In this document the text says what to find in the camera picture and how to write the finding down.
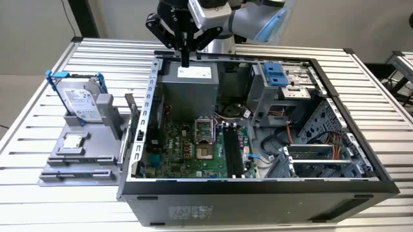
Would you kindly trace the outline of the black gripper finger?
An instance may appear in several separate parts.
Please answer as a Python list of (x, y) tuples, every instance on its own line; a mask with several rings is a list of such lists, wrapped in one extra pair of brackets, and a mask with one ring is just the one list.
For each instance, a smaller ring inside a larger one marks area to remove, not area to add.
[(189, 67), (189, 57), (190, 53), (197, 50), (202, 50), (210, 42), (218, 37), (222, 33), (222, 27), (214, 27), (207, 29), (197, 38), (194, 37), (194, 31), (187, 33), (186, 39), (186, 67)]
[(186, 67), (186, 45), (178, 17), (175, 15), (171, 17), (170, 29), (174, 33), (162, 25), (162, 18), (158, 13), (148, 15), (146, 27), (167, 48), (173, 48), (175, 51), (181, 52), (181, 66)]

